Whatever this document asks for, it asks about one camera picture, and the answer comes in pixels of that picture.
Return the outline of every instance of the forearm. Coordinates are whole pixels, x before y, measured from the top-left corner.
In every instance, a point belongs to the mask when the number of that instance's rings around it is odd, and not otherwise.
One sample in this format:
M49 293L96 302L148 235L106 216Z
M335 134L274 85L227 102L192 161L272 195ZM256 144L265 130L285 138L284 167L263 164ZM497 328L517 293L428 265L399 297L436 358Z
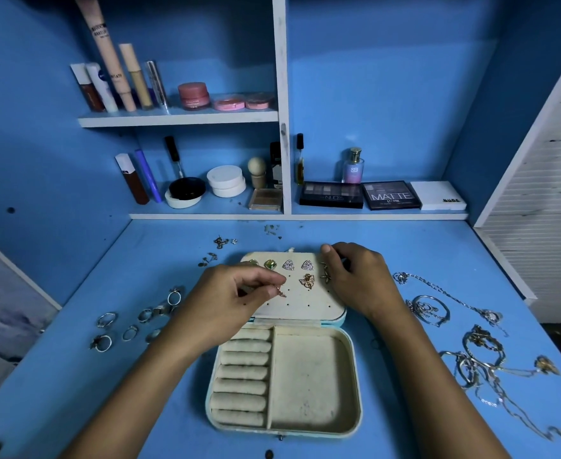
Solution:
M430 458L509 455L446 368L407 307L371 316L399 373L419 447Z
M135 459L194 357L185 345L155 340L60 459Z

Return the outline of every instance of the blue table surface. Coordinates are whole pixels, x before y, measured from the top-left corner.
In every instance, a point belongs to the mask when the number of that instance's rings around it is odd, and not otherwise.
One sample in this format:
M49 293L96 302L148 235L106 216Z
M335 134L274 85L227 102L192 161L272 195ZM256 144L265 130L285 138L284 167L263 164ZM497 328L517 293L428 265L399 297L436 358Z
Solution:
M123 232L65 308L0 388L1 457L55 457L116 387L144 351L144 337L165 324L158 317L141 325L138 337L122 342L121 333L137 322L141 309L165 300L174 285L190 290L208 252L233 263L250 251L316 251L322 242L354 241L384 254L391 272L410 272L442 286L467 303L500 311L504 338L474 312L409 280L400 287L406 298L431 294L452 311L441 328L426 325L440 351L460 351L461 338L474 324L491 330L504 345L506 366L533 368L535 358L549 356L561 370L561 355L530 314L512 285L461 221L416 222L270 222L135 220ZM215 249L221 235L237 245ZM108 311L119 317L111 329L115 346L107 353L88 350L98 334L97 318ZM204 412L214 351L185 373L140 454L141 458L277 458L418 456L405 401L391 358L380 347L367 321L349 312L343 328L353 339L363 422L346 440L219 432ZM561 428L561 376L521 378L500 373L502 386L540 428ZM493 399L490 392L483 393ZM488 406L469 393L477 409L516 458L561 457L561 440L538 437L504 409Z

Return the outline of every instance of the ring roll slot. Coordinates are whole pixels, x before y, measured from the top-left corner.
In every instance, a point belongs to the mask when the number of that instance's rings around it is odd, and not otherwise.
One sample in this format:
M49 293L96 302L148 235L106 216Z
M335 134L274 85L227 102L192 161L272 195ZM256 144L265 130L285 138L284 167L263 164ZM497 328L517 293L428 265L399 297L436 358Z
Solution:
M260 412L226 411L213 409L212 418L219 424L263 426L263 414Z
M264 395L268 384L255 380L232 380L217 378L212 385L215 393L244 393L246 395Z
M213 393L210 397L210 408L213 410L263 412L267 403L263 396L242 393Z
M217 377L237 380L265 380L268 378L268 370L268 367L258 365L220 365L217 369Z
M222 351L221 364L224 365L266 365L269 353L247 353L246 351Z
M221 345L224 351L245 351L248 353L269 353L272 343L261 339L231 339Z
M271 330L265 329L240 329L231 339L262 339L268 341L272 337Z

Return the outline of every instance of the eyeshadow palette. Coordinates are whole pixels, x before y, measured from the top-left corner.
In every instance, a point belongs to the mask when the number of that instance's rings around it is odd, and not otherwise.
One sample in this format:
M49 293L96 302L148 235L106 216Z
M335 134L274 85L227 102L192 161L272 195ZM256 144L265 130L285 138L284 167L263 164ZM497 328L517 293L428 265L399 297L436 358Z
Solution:
M304 182L299 203L303 206L362 209L363 194L359 184Z
M421 201L406 182L368 182L361 184L371 210L420 208Z

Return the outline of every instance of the right hand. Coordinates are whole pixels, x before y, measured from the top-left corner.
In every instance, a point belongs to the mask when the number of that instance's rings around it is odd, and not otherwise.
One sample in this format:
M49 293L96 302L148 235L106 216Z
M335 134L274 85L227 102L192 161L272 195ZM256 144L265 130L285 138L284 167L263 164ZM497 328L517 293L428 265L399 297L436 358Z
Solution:
M338 297L368 319L408 309L380 253L344 242L323 245L321 253ZM342 258L350 261L350 270L344 268Z

